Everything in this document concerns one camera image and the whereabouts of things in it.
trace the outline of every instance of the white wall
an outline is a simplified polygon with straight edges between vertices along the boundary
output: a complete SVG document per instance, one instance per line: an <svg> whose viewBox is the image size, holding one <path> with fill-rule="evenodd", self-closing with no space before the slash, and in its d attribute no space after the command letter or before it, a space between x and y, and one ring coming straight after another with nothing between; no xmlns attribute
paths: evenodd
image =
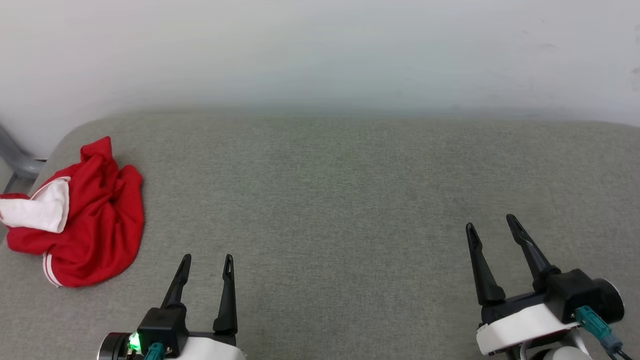
<svg viewBox="0 0 640 360"><path fill-rule="evenodd" d="M640 125L637 0L0 0L0 124L46 157L153 108L297 105Z"/></svg>

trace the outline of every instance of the gray fabric surface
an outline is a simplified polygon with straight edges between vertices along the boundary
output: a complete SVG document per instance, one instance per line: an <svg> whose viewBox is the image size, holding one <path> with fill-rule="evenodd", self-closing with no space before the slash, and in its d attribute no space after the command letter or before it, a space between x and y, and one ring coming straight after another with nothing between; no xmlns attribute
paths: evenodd
<svg viewBox="0 0 640 360"><path fill-rule="evenodd" d="M73 131L36 186L105 135L145 178L138 258L100 285L55 288L39 257L2 244L3 359L95 358L108 332L133 331L160 304L186 252L191 331L211 329L224 256L234 255L249 359L480 359L465 223L516 295L531 276L506 213L552 263L618 287L627 315L614 330L640 357L640 129L129 117Z"/></svg>

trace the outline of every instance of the teal cable connector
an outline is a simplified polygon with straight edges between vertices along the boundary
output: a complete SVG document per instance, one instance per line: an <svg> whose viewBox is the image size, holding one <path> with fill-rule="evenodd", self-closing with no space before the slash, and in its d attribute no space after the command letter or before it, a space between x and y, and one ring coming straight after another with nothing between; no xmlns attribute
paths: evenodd
<svg viewBox="0 0 640 360"><path fill-rule="evenodd" d="M164 359L164 345L162 343L153 343L149 347L145 360L163 360Z"/></svg>
<svg viewBox="0 0 640 360"><path fill-rule="evenodd" d="M575 319L585 330L598 339L610 356L622 350L622 341L612 333L609 325L589 306L578 307L575 310Z"/></svg>

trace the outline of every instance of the red cloth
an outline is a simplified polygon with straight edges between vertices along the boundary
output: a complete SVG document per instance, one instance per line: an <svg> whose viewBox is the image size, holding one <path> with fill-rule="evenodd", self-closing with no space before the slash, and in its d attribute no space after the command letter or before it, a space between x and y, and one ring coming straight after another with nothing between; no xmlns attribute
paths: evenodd
<svg viewBox="0 0 640 360"><path fill-rule="evenodd" d="M107 136L83 146L80 162L58 171L45 184L61 177L70 177L69 213L62 233L10 228L9 248L43 255L45 274L57 285L93 285L122 273L140 248L142 176L132 165L118 170Z"/></svg>

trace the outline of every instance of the green led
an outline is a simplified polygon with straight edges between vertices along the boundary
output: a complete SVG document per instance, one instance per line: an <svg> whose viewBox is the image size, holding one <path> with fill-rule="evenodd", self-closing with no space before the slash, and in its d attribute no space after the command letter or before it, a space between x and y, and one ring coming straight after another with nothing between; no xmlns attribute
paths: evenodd
<svg viewBox="0 0 640 360"><path fill-rule="evenodd" d="M137 332L129 335L129 348L135 350L139 354L142 354L142 347L140 346L140 336Z"/></svg>

